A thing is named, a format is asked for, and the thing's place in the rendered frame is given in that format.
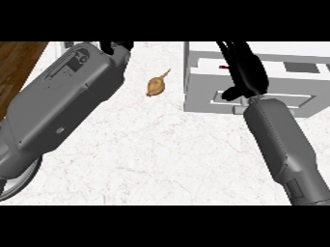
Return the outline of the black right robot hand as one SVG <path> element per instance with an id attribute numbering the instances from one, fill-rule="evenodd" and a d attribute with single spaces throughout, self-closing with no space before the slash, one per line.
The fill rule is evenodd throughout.
<path id="1" fill-rule="evenodd" d="M 268 75 L 259 57 L 245 41 L 218 41 L 233 86 L 222 92 L 222 99 L 233 101 L 268 92 Z"/>

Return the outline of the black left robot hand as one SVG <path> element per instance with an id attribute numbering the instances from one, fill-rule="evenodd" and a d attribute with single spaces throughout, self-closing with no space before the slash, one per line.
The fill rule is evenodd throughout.
<path id="1" fill-rule="evenodd" d="M 101 41 L 100 42 L 100 49 L 107 54 L 113 54 L 113 48 L 116 46 L 124 46 L 128 51 L 134 48 L 134 43 L 131 41 Z"/>

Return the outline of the white drawer front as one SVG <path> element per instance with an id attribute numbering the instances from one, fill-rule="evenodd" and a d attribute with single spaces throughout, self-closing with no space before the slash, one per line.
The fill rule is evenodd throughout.
<path id="1" fill-rule="evenodd" d="M 308 118 L 330 106 L 330 75 L 289 75 L 268 79 L 268 92 L 262 99 L 279 99 L 296 118 Z M 186 90 L 187 112 L 240 115 L 248 108 L 242 96 L 231 101 L 221 99 L 224 90 L 233 85 L 230 76 L 194 73 L 189 76 Z"/>

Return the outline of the white cabinet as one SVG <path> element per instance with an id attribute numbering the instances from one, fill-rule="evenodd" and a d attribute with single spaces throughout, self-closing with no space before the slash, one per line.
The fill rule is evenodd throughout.
<path id="1" fill-rule="evenodd" d="M 324 64 L 330 72 L 330 41 L 249 41 L 248 44 L 262 61 Z M 186 67 L 196 68 L 200 58 L 224 58 L 214 41 L 186 42 Z"/>

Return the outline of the brown onion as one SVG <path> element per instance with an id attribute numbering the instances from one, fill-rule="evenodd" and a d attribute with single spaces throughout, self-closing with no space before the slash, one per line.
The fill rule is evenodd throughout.
<path id="1" fill-rule="evenodd" d="M 165 76 L 168 75 L 169 70 L 166 70 L 166 72 L 159 75 L 158 77 L 153 77 L 149 82 L 147 82 L 147 91 L 146 91 L 146 95 L 147 96 L 158 96 L 163 90 L 165 90 Z"/>

